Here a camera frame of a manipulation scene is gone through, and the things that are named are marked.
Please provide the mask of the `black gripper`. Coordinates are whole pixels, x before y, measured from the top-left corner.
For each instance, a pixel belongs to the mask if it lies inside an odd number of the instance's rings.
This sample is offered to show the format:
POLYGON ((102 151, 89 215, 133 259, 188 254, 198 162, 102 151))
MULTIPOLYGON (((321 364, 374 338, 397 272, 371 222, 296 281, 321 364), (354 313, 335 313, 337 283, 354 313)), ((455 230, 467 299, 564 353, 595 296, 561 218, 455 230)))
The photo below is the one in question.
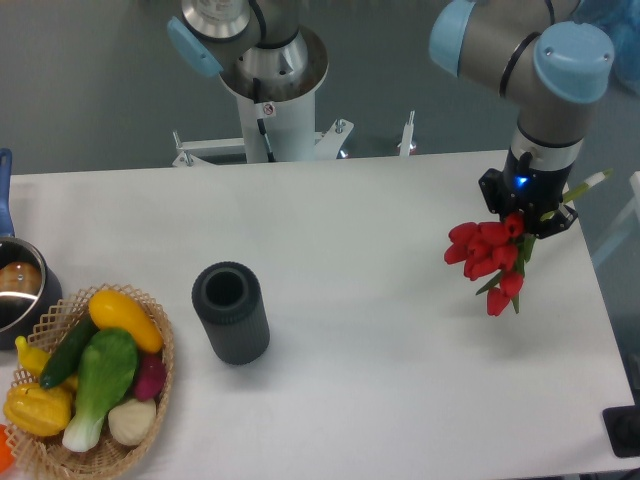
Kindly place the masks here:
POLYGON ((578 219, 577 211, 563 201, 569 173, 569 169, 563 169, 517 174, 507 167, 502 171, 491 168, 478 183, 491 213, 504 220, 519 212, 527 234, 550 237, 567 231, 578 219))

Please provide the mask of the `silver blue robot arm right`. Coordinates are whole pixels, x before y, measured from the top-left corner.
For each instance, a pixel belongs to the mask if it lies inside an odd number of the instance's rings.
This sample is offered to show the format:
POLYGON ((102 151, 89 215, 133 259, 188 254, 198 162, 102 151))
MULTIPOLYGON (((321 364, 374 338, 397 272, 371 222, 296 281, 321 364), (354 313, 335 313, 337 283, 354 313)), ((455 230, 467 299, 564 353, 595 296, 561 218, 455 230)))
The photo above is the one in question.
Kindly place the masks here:
POLYGON ((577 214, 564 188, 614 60, 609 36, 570 17, 576 1, 451 1, 429 38, 432 61, 519 108, 502 169, 479 186, 490 212, 523 216, 527 234, 566 231, 577 214))

